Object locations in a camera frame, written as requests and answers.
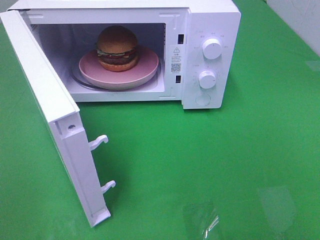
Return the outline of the round white door button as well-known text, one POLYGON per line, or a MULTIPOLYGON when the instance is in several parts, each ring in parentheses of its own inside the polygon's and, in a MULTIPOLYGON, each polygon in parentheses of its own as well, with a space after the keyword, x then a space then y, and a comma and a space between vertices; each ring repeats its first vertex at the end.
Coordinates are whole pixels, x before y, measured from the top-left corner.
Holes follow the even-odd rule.
POLYGON ((211 97, 208 94, 200 94, 195 98, 195 102, 199 106, 207 106, 211 101, 211 97))

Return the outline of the pink round plate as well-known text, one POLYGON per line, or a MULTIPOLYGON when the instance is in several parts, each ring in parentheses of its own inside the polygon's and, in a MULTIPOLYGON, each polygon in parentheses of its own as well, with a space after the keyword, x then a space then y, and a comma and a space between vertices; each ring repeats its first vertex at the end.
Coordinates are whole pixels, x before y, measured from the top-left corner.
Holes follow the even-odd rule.
POLYGON ((138 53, 138 63, 126 71, 113 72, 104 69, 94 50, 80 59, 78 67, 81 75, 94 86, 107 90, 133 89, 151 80, 160 63, 157 54, 147 47, 140 47, 138 53))

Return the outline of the burger with sesame-free bun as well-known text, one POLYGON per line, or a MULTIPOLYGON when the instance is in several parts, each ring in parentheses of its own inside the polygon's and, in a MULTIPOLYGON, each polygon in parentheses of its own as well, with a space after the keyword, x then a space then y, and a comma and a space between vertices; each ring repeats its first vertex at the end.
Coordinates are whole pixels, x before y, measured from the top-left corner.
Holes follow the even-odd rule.
POLYGON ((124 72, 139 62, 138 39, 129 29, 113 25, 98 36, 96 51, 102 67, 111 72, 124 72))

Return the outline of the white microwave door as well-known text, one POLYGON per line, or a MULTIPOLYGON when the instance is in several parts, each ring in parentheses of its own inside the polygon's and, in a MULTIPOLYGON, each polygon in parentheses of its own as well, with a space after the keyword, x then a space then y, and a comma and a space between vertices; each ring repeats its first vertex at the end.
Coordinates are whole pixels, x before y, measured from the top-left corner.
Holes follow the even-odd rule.
POLYGON ((0 15, 39 109, 50 129, 60 158, 76 190, 91 227, 110 217, 104 193, 116 186, 101 185, 92 151, 108 137, 88 141, 80 109, 17 10, 0 15))

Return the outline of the lower white microwave knob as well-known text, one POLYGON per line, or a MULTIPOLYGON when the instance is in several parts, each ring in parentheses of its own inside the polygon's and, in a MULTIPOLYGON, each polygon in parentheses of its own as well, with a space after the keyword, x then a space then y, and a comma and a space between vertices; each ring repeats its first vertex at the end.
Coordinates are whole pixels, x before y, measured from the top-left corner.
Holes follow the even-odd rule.
POLYGON ((202 89, 210 89, 216 85, 216 74, 210 70, 203 71, 199 74, 199 85, 202 89))

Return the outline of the white microwave knob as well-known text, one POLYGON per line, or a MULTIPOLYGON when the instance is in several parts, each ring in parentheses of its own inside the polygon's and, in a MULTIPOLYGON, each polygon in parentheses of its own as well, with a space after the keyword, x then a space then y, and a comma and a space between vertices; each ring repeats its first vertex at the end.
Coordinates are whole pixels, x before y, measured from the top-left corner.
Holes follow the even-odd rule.
POLYGON ((222 42, 216 37, 208 38, 202 44, 202 53, 208 60, 214 60, 218 58, 222 54, 222 51, 222 42))
POLYGON ((216 74, 210 70, 203 71, 199 74, 199 85, 202 89, 210 89, 216 85, 216 74))

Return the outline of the white microwave oven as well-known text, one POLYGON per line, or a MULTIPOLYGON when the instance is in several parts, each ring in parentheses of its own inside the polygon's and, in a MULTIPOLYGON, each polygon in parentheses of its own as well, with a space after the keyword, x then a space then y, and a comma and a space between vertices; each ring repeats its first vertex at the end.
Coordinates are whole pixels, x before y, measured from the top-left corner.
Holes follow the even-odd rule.
POLYGON ((230 0, 19 0, 18 11, 75 102, 180 101, 184 109, 215 109, 223 101, 241 13, 230 0), (93 50, 99 33, 119 25, 153 50, 153 78, 128 90, 92 90, 71 77, 70 67, 93 50), (222 54, 209 60, 202 45, 218 38, 222 54), (199 75, 212 71, 216 84, 203 89, 199 75), (210 95, 200 106, 196 97, 210 95))

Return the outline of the upper white microwave knob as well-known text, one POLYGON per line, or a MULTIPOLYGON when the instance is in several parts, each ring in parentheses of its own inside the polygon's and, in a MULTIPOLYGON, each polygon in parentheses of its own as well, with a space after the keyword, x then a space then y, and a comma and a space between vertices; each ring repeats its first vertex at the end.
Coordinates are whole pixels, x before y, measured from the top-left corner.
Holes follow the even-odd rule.
POLYGON ((222 51, 222 42, 216 37, 208 38, 202 44, 202 53, 208 60, 214 60, 218 58, 222 54, 222 51))

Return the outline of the glass microwave turntable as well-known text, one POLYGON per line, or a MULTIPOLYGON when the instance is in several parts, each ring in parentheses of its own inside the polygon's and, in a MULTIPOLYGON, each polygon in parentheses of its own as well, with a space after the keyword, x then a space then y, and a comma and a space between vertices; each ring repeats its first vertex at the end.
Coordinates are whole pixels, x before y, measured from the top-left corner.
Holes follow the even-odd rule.
POLYGON ((89 83, 85 77, 81 74, 79 64, 78 63, 73 63, 70 66, 70 75, 73 78, 75 82, 77 82, 80 86, 90 89, 90 90, 97 90, 97 91, 105 91, 106 89, 95 86, 91 83, 89 83))

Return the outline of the green table cloth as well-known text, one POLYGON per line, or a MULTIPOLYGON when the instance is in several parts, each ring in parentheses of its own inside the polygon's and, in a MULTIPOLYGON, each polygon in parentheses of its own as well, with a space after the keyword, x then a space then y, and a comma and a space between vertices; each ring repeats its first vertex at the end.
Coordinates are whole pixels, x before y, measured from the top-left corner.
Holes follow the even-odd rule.
POLYGON ((241 23, 219 109, 80 103, 111 217, 90 227, 4 28, 3 240, 317 240, 320 59, 264 0, 241 23))

